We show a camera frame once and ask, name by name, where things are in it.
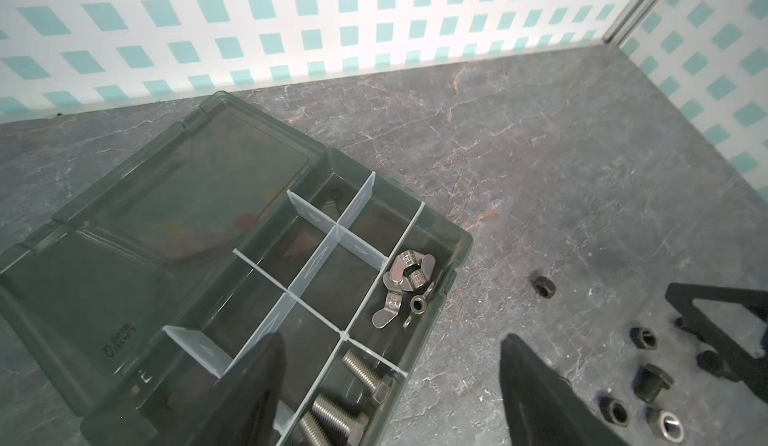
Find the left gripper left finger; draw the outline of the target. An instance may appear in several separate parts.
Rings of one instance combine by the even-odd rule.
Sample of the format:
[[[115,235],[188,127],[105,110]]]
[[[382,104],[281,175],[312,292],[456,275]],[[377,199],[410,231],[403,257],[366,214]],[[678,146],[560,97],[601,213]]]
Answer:
[[[160,433],[151,443],[269,444],[286,368],[282,335],[265,335],[206,393],[202,404],[186,414],[180,425]]]

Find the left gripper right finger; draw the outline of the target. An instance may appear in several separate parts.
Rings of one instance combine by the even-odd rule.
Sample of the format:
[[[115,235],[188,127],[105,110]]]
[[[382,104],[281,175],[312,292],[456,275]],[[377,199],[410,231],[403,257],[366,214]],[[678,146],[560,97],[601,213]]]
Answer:
[[[516,334],[501,341],[499,382],[514,446],[624,443]]]

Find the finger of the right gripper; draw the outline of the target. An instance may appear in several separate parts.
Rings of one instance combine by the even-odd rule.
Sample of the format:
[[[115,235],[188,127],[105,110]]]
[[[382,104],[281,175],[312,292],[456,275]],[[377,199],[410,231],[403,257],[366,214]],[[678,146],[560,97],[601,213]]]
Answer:
[[[727,288],[696,284],[670,283],[665,299],[680,313],[676,325],[698,337],[714,349],[715,362],[706,362],[704,370],[716,376],[718,367],[727,366],[739,381],[761,401],[767,402],[767,332],[760,341],[763,355],[754,357],[728,333],[718,327],[697,306],[695,300],[740,305],[767,324],[767,292],[743,288]]]

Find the silver wing nut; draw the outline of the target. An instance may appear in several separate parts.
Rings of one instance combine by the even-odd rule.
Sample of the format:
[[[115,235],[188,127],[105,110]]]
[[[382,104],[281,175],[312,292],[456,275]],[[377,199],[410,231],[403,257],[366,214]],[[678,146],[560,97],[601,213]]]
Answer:
[[[428,308],[428,299],[435,290],[435,283],[432,282],[422,294],[415,294],[409,302],[409,315],[403,322],[403,328],[407,329],[413,321],[425,314]],[[389,291],[386,295],[385,304],[382,309],[375,312],[372,316],[372,325],[376,329],[383,329],[391,323],[400,312],[403,295],[400,292]]]
[[[415,292],[427,286],[436,266],[431,254],[405,250],[394,259],[392,267],[383,275],[387,290],[394,292]]]

